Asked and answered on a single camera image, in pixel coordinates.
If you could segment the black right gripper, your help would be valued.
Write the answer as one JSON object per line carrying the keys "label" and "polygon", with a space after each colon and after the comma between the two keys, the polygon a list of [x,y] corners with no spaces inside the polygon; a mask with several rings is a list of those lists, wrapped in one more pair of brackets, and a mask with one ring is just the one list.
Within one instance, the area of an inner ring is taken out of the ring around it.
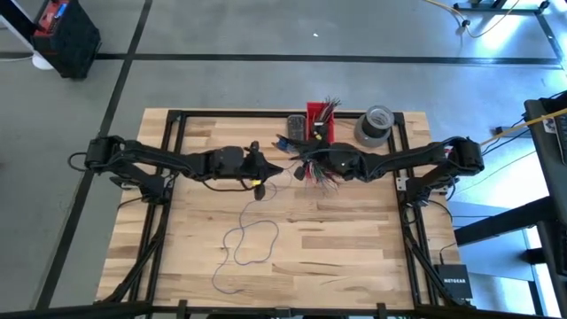
{"label": "black right gripper", "polygon": [[276,137],[276,149],[299,154],[291,158],[299,164],[293,173],[298,180],[312,179],[315,176],[315,162],[345,181],[369,180],[365,153],[350,144],[331,144],[315,150],[320,143],[316,138],[298,140],[282,135]]}

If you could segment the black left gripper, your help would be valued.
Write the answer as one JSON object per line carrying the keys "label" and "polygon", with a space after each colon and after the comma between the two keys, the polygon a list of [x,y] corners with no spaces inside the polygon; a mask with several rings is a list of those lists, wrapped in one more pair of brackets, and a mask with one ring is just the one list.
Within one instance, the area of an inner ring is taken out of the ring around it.
{"label": "black left gripper", "polygon": [[263,200],[266,194],[264,183],[283,171],[282,167],[266,159],[258,141],[252,141],[249,147],[225,146],[207,153],[209,178],[252,180],[255,200]]}

